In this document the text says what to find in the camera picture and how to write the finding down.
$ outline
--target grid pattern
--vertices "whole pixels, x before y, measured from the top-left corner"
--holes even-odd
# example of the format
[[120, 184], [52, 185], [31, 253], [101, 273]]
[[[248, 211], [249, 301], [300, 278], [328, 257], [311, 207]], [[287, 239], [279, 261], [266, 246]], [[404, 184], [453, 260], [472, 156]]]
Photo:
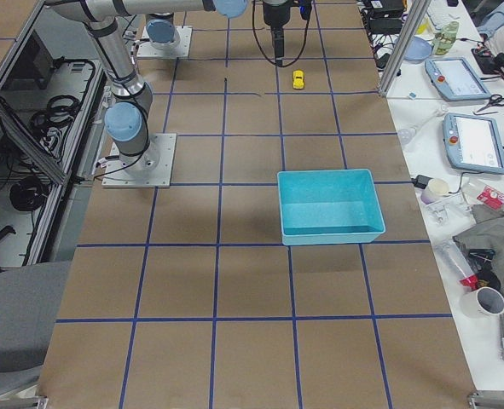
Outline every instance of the grid pattern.
[[[261, 58], [251, 10], [183, 14], [192, 58], [141, 64], [149, 128], [178, 133], [172, 185], [93, 187], [40, 379], [53, 407], [467, 407], [471, 378], [357, 7], [314, 11], [295, 65], [304, 91], [293, 67]], [[341, 168], [372, 171], [386, 233], [282, 245], [276, 173]]]

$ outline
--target red label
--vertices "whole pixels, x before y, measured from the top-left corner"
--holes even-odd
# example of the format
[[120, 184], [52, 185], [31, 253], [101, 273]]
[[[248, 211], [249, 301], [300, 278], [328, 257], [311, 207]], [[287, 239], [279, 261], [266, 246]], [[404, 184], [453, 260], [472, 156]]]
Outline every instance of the red label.
[[499, 210], [504, 205], [504, 193], [500, 193], [496, 189], [486, 186], [477, 196], [477, 200], [483, 202], [491, 209]]

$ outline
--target rectangular container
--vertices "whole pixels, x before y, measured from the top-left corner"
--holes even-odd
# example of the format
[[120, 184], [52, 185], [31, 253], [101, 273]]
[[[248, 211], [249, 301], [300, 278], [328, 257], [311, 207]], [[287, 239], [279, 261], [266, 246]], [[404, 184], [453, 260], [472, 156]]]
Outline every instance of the rectangular container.
[[368, 169], [278, 173], [282, 243], [369, 243], [385, 232]]

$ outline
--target gray chair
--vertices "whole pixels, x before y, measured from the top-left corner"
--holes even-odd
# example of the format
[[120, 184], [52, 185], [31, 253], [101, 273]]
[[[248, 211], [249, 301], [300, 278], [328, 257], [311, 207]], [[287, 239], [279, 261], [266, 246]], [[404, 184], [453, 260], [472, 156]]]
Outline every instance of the gray chair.
[[0, 395], [38, 379], [70, 263], [0, 273]]

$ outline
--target tablet screen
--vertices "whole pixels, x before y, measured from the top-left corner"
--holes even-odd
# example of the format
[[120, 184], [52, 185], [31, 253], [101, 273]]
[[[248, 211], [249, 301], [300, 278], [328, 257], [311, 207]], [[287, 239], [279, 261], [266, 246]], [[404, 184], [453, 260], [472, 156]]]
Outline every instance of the tablet screen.
[[436, 68], [445, 77], [445, 82], [454, 95], [480, 95], [483, 87], [461, 60], [435, 61]]
[[499, 168], [494, 132], [490, 121], [456, 117], [463, 164]]

